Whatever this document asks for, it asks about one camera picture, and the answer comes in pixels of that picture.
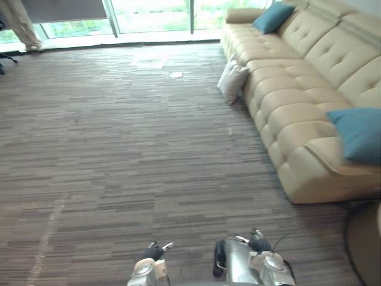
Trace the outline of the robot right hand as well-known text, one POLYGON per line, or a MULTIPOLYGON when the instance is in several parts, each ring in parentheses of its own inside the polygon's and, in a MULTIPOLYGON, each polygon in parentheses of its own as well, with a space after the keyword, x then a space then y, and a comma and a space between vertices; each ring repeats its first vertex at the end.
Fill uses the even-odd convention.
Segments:
POLYGON ((256 228, 252 229, 250 238, 244 238, 240 235, 235 235, 233 238, 240 243, 247 245, 258 254, 261 254, 264 251, 272 251, 273 249, 271 244, 265 239, 263 233, 256 228))

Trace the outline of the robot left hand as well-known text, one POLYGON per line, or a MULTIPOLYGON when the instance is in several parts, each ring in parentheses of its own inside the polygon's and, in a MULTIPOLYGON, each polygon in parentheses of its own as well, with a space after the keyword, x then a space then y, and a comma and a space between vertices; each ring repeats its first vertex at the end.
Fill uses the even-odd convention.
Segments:
POLYGON ((160 260, 160 258, 174 246, 174 242, 159 245, 157 241, 154 241, 145 249, 142 259, 153 259, 154 261, 160 260))

